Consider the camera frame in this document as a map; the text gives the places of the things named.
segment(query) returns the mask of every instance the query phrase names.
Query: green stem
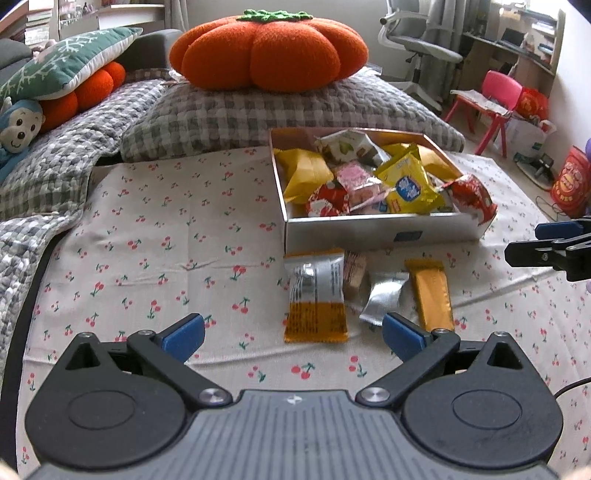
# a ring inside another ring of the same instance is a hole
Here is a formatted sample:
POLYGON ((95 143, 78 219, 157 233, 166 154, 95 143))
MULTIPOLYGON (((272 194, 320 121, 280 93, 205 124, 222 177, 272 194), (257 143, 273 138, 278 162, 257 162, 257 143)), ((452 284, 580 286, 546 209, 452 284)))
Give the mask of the green stem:
POLYGON ((244 15, 238 17, 236 20, 243 22, 269 23, 269 22, 299 22, 302 20, 312 20, 312 15, 306 12, 298 12, 291 14, 285 10, 278 10, 277 12, 268 12, 267 10, 244 10, 244 15))

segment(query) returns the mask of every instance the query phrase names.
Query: snack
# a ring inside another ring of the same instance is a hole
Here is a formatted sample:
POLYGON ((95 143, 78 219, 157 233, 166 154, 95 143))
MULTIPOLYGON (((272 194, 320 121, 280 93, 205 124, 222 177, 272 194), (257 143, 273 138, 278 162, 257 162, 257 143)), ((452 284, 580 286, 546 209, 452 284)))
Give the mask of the snack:
POLYGON ((285 170, 287 187, 283 198, 286 202, 307 203, 318 187, 334 179, 319 153, 293 148, 275 151, 275 159, 285 170))
POLYGON ((336 167, 334 170, 336 179, 347 190, 351 209, 363 205, 370 205, 385 198, 387 188, 384 183, 372 177, 363 168, 361 163, 352 160, 336 167))
POLYGON ((496 203, 492 203, 486 187, 471 173, 446 183, 443 188, 460 212, 470 213, 478 218, 478 225, 495 217, 496 203))
POLYGON ((409 275, 406 272, 370 274, 371 292, 367 305, 359 318, 364 322, 381 327, 384 315, 388 312, 398 311, 400 292, 408 278, 409 275))
POLYGON ((385 200, 355 210, 354 215, 384 215, 390 212, 390 207, 385 200))
MULTIPOLYGON (((399 156, 408 148, 408 144, 396 143, 386 145, 382 147, 384 151, 392 155, 393 157, 399 156)), ((430 173, 434 177, 437 177, 442 181, 453 181, 460 177, 462 174, 456 168, 446 163, 436 152, 430 148, 418 145, 418 154, 421 158, 421 163, 427 173, 430 173)))
POLYGON ((383 164, 375 175, 392 186, 387 196, 391 213, 429 213, 445 205, 443 197, 429 182, 414 144, 383 164))
POLYGON ((364 165, 377 167, 390 159, 390 155, 373 143, 366 134, 356 130, 343 130, 317 138, 314 145, 325 159, 333 164, 359 160, 364 165))
POLYGON ((285 256, 290 277, 286 342, 346 342, 341 249, 285 256))
POLYGON ((349 214, 349 194, 336 181, 318 187, 306 203, 308 217, 334 217, 349 214))
POLYGON ((443 263, 428 258, 404 262, 413 279, 421 326, 428 332, 435 328, 454 329, 452 304, 443 263))
POLYGON ((359 294, 361 282, 365 276, 367 259, 365 255, 345 252, 343 268, 343 295, 345 300, 354 300, 359 294))

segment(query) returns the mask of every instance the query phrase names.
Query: gray checkered blanket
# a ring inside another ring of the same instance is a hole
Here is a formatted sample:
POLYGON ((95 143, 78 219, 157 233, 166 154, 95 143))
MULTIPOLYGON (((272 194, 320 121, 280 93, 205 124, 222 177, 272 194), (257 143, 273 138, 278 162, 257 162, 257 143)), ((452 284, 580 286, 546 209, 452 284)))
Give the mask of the gray checkered blanket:
POLYGON ((123 85, 104 102, 43 135, 0 187, 0 384, 8 347, 48 242, 74 226, 97 160, 164 93, 161 80, 123 85))
POLYGON ((172 87, 121 142, 125 161, 196 155, 268 144, 276 127, 358 127, 426 134, 444 150, 461 151, 464 137, 372 70, 311 92, 285 95, 247 90, 207 92, 172 87))

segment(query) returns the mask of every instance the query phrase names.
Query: wall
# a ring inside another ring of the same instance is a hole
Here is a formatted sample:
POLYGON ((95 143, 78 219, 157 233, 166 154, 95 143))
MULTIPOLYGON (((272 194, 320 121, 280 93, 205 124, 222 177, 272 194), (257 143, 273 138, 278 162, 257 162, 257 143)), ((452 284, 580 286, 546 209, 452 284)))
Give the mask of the wall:
POLYGON ((239 15, 247 8, 290 12, 306 11, 315 17, 331 18, 354 28, 369 47, 369 61, 384 68, 384 74, 404 78, 409 57, 404 50, 394 50, 378 44, 379 19, 387 12, 386 0, 189 0, 187 12, 189 23, 199 25, 231 15, 239 15))
POLYGON ((591 137, 591 24, 570 4, 566 4, 564 10, 564 40, 550 95, 550 120, 558 131, 546 146, 557 169, 562 168, 571 145, 584 149, 591 137))

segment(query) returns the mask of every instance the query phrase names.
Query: red snack wrapper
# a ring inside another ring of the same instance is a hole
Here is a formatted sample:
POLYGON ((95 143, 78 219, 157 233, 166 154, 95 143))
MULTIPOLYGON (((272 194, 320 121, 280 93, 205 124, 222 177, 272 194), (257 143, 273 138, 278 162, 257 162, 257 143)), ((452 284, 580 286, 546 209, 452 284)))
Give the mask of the red snack wrapper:
POLYGON ((492 203, 486 187, 473 174, 446 183, 453 204, 462 213, 470 213, 478 218, 478 225, 489 222, 496 215, 496 203, 492 203))
POLYGON ((306 203, 308 217, 332 217, 349 214, 349 194, 338 182, 321 185, 306 203))

